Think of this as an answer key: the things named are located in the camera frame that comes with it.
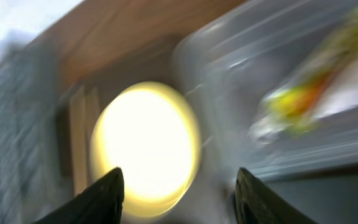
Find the white napkin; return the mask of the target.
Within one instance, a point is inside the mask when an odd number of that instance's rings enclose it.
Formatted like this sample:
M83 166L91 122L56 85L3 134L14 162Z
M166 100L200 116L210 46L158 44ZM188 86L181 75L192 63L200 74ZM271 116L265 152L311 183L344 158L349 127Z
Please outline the white napkin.
M358 107L358 60L350 64L328 87L312 117L325 118Z

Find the yellow orange snack wrapper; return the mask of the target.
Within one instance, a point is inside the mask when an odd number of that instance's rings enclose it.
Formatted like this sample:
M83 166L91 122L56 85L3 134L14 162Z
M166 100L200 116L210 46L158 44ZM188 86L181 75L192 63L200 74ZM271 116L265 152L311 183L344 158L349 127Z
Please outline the yellow orange snack wrapper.
M297 67L289 80L260 102L256 124L269 131L307 130L312 110L333 80L358 59L358 8Z

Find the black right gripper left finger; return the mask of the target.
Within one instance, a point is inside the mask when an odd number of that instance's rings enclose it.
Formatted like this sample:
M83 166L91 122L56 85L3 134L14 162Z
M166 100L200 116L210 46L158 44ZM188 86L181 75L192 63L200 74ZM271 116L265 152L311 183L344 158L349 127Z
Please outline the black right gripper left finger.
M124 178L117 167L35 224L119 224L123 201Z

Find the yellow plastic plate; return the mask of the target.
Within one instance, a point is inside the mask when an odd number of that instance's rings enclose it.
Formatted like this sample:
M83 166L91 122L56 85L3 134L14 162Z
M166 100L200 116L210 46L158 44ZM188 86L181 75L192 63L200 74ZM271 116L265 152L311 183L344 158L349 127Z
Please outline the yellow plastic plate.
M130 220L156 220L172 210L195 179L200 159L200 128L191 106L159 82L126 88L102 111L91 136L92 177L122 170L123 214Z

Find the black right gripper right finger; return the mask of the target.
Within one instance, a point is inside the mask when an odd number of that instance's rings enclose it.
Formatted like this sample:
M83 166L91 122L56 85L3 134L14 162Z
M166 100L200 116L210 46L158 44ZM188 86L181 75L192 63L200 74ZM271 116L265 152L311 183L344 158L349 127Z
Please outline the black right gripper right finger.
M238 224L316 224L242 167L237 171L235 206Z

